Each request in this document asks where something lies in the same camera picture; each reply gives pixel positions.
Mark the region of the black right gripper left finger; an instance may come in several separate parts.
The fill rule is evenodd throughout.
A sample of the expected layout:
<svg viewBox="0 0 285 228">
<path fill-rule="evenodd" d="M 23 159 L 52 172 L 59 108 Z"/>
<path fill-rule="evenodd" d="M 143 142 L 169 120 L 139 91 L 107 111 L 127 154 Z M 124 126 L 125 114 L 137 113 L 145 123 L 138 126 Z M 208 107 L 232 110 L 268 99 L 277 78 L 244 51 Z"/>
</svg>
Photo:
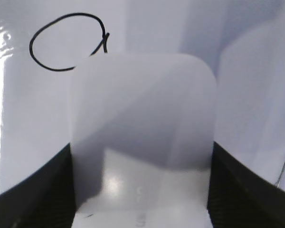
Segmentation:
<svg viewBox="0 0 285 228">
<path fill-rule="evenodd" d="M 31 176 L 0 194 L 0 228 L 70 228 L 75 212 L 69 144 Z"/>
</svg>

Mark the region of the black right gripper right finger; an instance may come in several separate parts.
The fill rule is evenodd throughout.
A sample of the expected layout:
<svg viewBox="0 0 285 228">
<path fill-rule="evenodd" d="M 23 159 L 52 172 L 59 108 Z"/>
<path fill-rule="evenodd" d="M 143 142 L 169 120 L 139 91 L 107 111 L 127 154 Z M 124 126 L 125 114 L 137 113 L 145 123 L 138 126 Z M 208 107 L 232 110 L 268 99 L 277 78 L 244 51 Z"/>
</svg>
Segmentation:
<svg viewBox="0 0 285 228">
<path fill-rule="evenodd" d="M 207 210 L 215 228 L 285 228 L 285 192 L 217 142 L 211 158 Z"/>
</svg>

